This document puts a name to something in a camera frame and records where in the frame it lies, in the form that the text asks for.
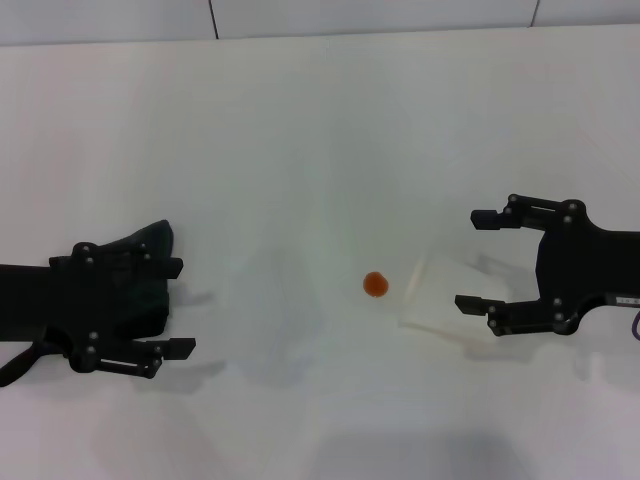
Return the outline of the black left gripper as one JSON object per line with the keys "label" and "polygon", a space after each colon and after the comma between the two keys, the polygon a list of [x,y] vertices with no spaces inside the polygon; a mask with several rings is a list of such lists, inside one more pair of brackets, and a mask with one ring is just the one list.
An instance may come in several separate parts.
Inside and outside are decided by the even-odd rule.
{"label": "black left gripper", "polygon": [[183,261],[153,255],[146,243],[78,243],[47,267],[1,267],[1,340],[30,347],[1,367],[26,373],[42,357],[61,355],[77,373],[154,378],[165,360],[186,360],[194,338],[127,341],[106,346],[113,326],[113,272],[177,279]]}

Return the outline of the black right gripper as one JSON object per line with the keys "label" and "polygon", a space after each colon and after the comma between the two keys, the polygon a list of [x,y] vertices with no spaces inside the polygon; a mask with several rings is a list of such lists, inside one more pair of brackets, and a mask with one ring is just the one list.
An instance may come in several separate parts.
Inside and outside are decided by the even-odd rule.
{"label": "black right gripper", "polygon": [[573,334],[582,318],[602,306],[639,306],[639,234],[596,226],[575,199],[511,194],[502,211],[473,210],[476,230],[528,228],[544,232],[536,278],[540,301],[512,302],[457,295],[465,315],[486,316],[495,336]]}

